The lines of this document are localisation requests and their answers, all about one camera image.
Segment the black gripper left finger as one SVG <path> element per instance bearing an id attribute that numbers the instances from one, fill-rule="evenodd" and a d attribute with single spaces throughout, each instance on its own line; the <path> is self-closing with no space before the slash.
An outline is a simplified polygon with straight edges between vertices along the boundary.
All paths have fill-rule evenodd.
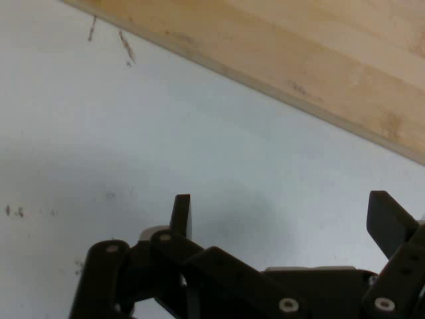
<path id="1" fill-rule="evenodd" d="M 176 318 L 306 318 L 294 290 L 223 250 L 190 240 L 191 197 L 175 198 L 169 225 L 130 246 L 101 241 L 86 256 L 71 318 L 131 318 L 156 300 Z"/>

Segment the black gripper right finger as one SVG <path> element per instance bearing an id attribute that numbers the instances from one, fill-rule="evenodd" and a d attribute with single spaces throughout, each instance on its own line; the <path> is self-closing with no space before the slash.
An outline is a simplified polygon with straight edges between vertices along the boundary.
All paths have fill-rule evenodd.
<path id="1" fill-rule="evenodd" d="M 424 317 L 424 225 L 385 191 L 371 191 L 367 231 L 388 262 L 365 293 L 369 318 Z"/>

